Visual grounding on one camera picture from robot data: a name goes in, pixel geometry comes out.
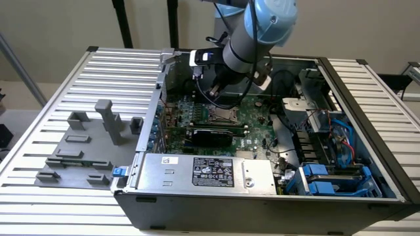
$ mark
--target gray plastic post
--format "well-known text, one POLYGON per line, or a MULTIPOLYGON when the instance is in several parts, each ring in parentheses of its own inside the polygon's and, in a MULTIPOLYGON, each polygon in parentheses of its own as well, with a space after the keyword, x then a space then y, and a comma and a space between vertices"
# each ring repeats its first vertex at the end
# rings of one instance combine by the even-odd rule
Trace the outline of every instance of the gray plastic post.
POLYGON ((122 138, 120 135, 120 126, 113 118, 110 107, 112 101, 108 99, 100 99, 94 105, 94 110, 102 116, 104 126, 109 133, 113 145, 118 145, 122 142, 122 138))

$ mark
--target white sticker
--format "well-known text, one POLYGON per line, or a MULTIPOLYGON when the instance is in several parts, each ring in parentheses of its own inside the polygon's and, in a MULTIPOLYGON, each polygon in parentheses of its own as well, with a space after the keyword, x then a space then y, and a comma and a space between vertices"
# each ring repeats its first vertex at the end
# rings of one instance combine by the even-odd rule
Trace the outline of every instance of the white sticker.
POLYGON ((164 156, 162 164, 177 164, 177 156, 164 156))
POLYGON ((202 54, 202 60, 206 61, 209 59, 209 53, 202 54))

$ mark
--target black pole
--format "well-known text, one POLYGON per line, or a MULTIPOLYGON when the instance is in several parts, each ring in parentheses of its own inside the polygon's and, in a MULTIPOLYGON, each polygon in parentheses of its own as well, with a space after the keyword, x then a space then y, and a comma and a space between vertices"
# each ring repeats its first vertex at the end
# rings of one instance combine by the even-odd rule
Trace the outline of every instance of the black pole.
POLYGON ((116 14, 117 14, 124 47, 132 48, 132 40, 130 40, 130 33, 129 33, 129 26, 128 26, 128 20, 126 20, 124 0, 112 0, 112 5, 113 5, 113 8, 114 8, 116 14))
POLYGON ((178 48, 177 41, 177 0, 166 0, 170 47, 178 48))

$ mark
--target small label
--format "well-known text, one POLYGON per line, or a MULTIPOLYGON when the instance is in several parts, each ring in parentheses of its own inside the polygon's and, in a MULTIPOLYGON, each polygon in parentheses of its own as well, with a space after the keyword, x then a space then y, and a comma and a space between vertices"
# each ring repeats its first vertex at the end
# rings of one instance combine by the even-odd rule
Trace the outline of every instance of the small label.
POLYGON ((177 156, 164 156, 162 164, 177 164, 177 156))
POLYGON ((194 157, 192 184, 194 186, 234 187, 232 159, 194 157))
POLYGON ((202 61, 206 61, 209 59, 209 53, 202 54, 202 61))

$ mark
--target red cable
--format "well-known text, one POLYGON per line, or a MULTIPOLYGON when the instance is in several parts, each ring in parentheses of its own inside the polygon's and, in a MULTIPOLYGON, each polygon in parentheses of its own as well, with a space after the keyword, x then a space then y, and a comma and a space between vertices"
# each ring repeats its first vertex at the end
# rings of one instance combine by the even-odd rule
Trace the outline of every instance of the red cable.
POLYGON ((345 146, 348 146, 349 150, 352 151, 352 160, 353 160, 353 163, 354 163, 354 159, 356 159, 356 156, 354 156, 354 149, 353 147, 348 144, 348 142, 342 141, 341 142, 345 146))

